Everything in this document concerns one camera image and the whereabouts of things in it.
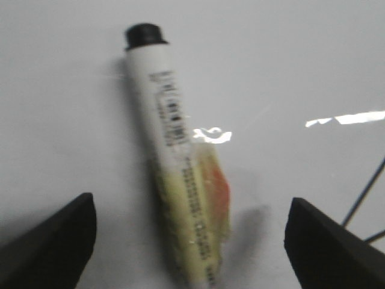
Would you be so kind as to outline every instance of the thin black wire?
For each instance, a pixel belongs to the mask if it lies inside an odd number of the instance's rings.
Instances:
[[[372,186],[374,185],[374,183],[376,182],[378,177],[381,175],[384,167],[385,167],[385,157],[384,157],[382,163],[380,164],[380,166],[375,171],[375,173],[372,176],[371,180],[368,182],[368,184],[366,185],[366,187],[364,188],[364,190],[362,191],[360,196],[357,198],[357,200],[354,203],[353,207],[351,207],[348,215],[345,217],[345,220],[343,220],[341,226],[346,228],[346,226],[349,224],[350,220],[353,218],[354,214],[358,210],[358,208],[361,205],[361,203],[363,202],[364,198],[368,195],[370,189],[372,188]]]
[[[365,239],[364,241],[367,243],[373,243],[374,241],[377,241],[378,239],[381,239],[382,237],[385,237],[385,230]]]

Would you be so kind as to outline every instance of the white marker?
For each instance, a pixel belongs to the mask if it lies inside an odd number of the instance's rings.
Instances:
[[[188,132],[170,46],[156,25],[126,33],[126,60],[164,203],[177,263],[191,288],[215,288],[220,241]]]

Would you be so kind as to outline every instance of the black plastic piece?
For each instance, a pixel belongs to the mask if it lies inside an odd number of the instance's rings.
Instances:
[[[83,193],[0,250],[0,289],[74,289],[95,238],[93,197]]]
[[[168,44],[163,39],[160,27],[150,23],[141,23],[129,28],[126,31],[126,39],[127,49],[152,44]]]
[[[292,201],[285,249],[303,289],[385,288],[385,255],[304,199]]]

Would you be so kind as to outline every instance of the marker cap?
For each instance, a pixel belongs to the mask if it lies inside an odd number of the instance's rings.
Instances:
[[[127,49],[151,44],[168,44],[162,37],[160,27],[151,23],[134,25],[126,31]]]

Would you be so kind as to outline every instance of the white table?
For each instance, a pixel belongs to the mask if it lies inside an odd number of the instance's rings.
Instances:
[[[384,120],[334,118],[385,111],[384,1],[1,7],[0,244],[93,192],[98,236],[78,289],[177,288],[126,87],[133,24],[160,25],[172,44],[193,128],[233,133],[217,145],[232,188],[224,288],[299,288],[283,248],[291,199],[341,222],[385,154]],[[383,175],[349,226],[359,237],[385,228],[384,189]]]

